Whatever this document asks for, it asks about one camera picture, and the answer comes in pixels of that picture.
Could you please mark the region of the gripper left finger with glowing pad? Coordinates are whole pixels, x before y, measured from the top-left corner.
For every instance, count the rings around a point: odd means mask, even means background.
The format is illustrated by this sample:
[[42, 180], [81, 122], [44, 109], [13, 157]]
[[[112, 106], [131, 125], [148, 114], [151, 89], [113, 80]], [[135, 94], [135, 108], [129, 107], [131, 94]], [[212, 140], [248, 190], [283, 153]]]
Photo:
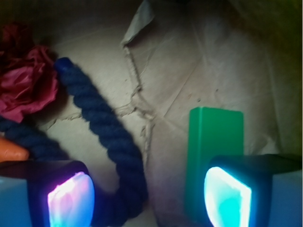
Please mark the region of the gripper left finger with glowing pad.
[[94, 183], [80, 161], [0, 165], [2, 227], [89, 227], [94, 203]]

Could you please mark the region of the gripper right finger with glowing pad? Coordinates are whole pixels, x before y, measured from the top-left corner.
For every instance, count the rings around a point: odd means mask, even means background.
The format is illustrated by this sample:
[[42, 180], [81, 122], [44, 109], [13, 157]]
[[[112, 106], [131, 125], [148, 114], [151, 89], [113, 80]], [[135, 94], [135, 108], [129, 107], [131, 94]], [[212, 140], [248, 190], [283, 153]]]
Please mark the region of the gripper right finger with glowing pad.
[[301, 227], [303, 161], [295, 154], [216, 156], [204, 180], [214, 227]]

